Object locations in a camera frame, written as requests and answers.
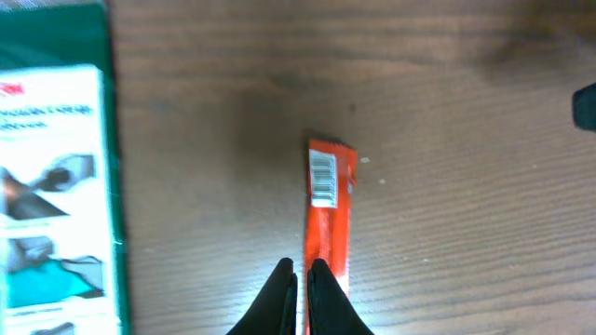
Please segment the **green white gloves packet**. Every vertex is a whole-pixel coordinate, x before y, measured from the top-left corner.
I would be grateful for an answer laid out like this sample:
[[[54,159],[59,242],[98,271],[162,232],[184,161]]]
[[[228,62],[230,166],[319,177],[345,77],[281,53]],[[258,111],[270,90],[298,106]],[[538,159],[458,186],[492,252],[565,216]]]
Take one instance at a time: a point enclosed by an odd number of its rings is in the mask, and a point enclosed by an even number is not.
[[[132,331],[103,1],[1,5],[1,330]]]

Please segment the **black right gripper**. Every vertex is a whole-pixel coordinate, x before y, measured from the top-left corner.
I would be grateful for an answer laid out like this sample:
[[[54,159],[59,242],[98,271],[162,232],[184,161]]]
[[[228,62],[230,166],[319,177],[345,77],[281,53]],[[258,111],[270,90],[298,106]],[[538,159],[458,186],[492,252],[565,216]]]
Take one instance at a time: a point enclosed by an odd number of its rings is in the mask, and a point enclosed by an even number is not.
[[[596,130],[596,84],[583,87],[572,96],[572,114],[576,127]]]

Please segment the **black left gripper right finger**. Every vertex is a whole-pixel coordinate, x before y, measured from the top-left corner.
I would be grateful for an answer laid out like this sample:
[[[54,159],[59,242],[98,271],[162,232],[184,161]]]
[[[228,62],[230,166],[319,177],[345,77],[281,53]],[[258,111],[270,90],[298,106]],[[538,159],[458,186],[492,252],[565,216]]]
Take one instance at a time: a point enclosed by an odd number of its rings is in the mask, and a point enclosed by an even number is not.
[[[323,259],[313,261],[306,288],[311,335],[373,335]]]

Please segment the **red white snack packet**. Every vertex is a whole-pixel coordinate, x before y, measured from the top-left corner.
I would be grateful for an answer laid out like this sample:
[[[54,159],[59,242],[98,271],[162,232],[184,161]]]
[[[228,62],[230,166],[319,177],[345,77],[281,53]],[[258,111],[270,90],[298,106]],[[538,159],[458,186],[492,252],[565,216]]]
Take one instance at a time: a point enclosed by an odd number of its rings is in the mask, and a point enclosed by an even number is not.
[[[316,259],[331,268],[344,294],[349,293],[349,250],[358,152],[332,140],[311,138],[306,146],[305,269]]]

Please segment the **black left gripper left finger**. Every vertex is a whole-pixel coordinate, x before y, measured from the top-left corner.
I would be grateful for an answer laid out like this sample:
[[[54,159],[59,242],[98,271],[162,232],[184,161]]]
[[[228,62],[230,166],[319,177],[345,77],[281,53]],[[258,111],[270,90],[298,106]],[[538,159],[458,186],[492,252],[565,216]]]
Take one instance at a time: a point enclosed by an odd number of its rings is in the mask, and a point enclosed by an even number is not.
[[[292,259],[282,258],[227,335],[295,335],[296,309],[297,275]]]

